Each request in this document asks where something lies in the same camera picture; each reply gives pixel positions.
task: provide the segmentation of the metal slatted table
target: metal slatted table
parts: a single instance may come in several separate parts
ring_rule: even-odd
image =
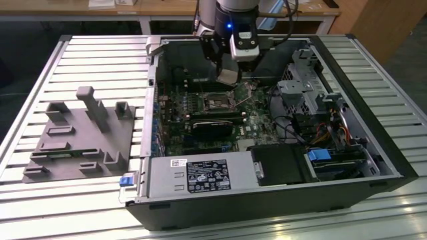
[[[427,232],[425,115],[359,41],[324,36],[367,105],[420,178],[349,209],[149,232],[118,202],[118,176],[21,183],[50,101],[82,108],[74,90],[94,88],[105,106],[136,106],[129,171],[138,168],[146,80],[145,36],[73,36],[52,53],[0,146],[0,239],[416,239]],[[324,72],[333,91],[332,75]]]

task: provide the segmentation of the white label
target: white label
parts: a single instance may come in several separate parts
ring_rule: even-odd
[[[117,11],[117,14],[136,14],[136,11]]]
[[[238,37],[241,39],[249,39],[252,37],[252,33],[249,31],[238,32]]]
[[[170,167],[185,167],[186,159],[170,159]]]

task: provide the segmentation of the motherboard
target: motherboard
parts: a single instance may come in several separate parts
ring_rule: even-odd
[[[158,88],[165,156],[237,152],[279,142],[266,109],[269,87],[253,79],[222,91],[229,87],[198,79]]]

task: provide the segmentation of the metal bracket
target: metal bracket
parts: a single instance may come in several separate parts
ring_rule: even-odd
[[[161,51],[161,37],[160,36],[149,36],[145,42],[145,51],[148,56],[156,55]]]

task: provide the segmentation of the table leg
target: table leg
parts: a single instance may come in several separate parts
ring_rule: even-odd
[[[141,16],[138,18],[138,24],[140,24],[140,30],[142,35],[150,35],[152,29],[149,27],[150,17],[149,16]]]
[[[323,21],[321,21],[321,23],[319,25],[319,28],[317,28],[317,31],[316,31],[315,34],[317,34],[317,35],[328,34],[331,26],[332,26],[332,23],[333,23],[333,20],[335,20],[335,16],[325,16],[323,18]]]

